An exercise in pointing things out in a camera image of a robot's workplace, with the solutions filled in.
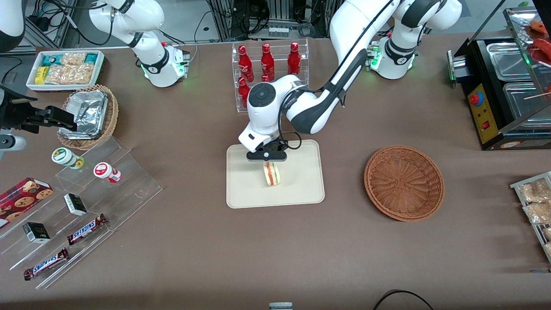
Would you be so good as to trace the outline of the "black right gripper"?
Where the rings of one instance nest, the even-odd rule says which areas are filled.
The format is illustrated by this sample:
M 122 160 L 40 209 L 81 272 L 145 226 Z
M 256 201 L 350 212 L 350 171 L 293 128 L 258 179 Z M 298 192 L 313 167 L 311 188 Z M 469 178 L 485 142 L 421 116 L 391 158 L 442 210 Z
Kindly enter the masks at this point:
M 36 116 L 39 108 L 30 103 L 37 98 L 19 94 L 5 86 L 1 87 L 1 128 L 39 133 L 40 127 L 57 127 L 77 131 L 75 115 L 55 106 L 47 106 L 41 111 L 43 121 L 29 121 Z

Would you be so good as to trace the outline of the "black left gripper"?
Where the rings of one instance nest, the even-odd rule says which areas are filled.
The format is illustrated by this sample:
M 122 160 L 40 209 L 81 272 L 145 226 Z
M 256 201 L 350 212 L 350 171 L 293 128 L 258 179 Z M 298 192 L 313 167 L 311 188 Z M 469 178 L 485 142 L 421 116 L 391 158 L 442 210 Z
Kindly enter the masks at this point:
M 268 161 L 275 161 L 275 173 L 279 174 L 279 163 L 278 161 L 286 161 L 287 154 L 286 149 L 288 146 L 282 141 L 272 141 L 258 149 L 256 152 L 246 153 L 246 159 L 248 161 L 266 161 L 263 164 L 263 170 L 265 173 L 268 172 Z

